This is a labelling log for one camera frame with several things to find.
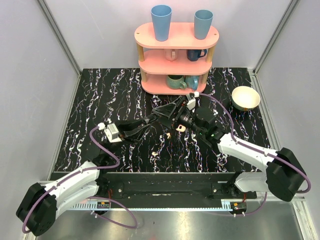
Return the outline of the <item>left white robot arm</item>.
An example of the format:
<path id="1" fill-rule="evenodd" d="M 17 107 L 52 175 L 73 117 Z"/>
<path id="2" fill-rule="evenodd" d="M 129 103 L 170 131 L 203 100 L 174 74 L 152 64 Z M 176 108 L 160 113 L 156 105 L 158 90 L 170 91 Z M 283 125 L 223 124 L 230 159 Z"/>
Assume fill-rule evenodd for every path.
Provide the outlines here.
<path id="1" fill-rule="evenodd" d="M 56 181 L 31 185 L 16 211 L 22 222 L 22 232 L 36 237 L 43 235 L 60 215 L 85 199 L 100 199 L 128 211 L 122 203 L 111 198 L 112 192 L 103 182 L 103 173 L 120 165 L 120 159 L 110 148 L 120 147 L 125 141 L 139 141 L 151 122 L 147 116 L 109 124 L 101 122 L 94 127 L 89 137 L 102 152 L 96 159 L 85 161 Z"/>

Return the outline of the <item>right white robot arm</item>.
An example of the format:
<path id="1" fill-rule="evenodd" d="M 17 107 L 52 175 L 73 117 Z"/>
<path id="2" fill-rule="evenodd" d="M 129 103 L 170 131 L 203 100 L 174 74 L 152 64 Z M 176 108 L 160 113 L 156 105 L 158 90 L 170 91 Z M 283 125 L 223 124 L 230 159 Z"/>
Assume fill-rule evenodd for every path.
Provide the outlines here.
<path id="1" fill-rule="evenodd" d="M 270 192 L 290 202 L 300 192 L 307 175 L 293 152 L 264 148 L 235 137 L 218 125 L 213 113 L 196 107 L 199 92 L 179 96 L 171 103 L 155 107 L 152 115 L 167 128 L 183 126 L 192 130 L 209 147 L 222 154 L 240 159 L 259 169 L 258 173 L 238 172 L 227 185 L 228 195 L 239 198 L 246 192 Z"/>

